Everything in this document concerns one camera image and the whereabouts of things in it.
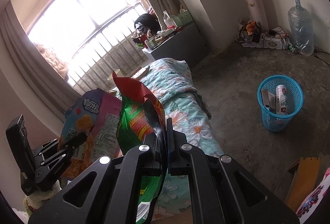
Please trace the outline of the white gloved left hand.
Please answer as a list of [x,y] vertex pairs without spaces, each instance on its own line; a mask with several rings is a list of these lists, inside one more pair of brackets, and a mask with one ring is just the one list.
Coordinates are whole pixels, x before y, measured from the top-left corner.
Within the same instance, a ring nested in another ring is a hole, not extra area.
[[55,184],[51,187],[50,190],[46,192],[36,190],[29,196],[24,197],[24,206],[27,214],[32,215],[37,209],[39,209],[43,204],[48,202],[51,198],[53,198],[57,193],[61,191],[59,181],[56,181]]

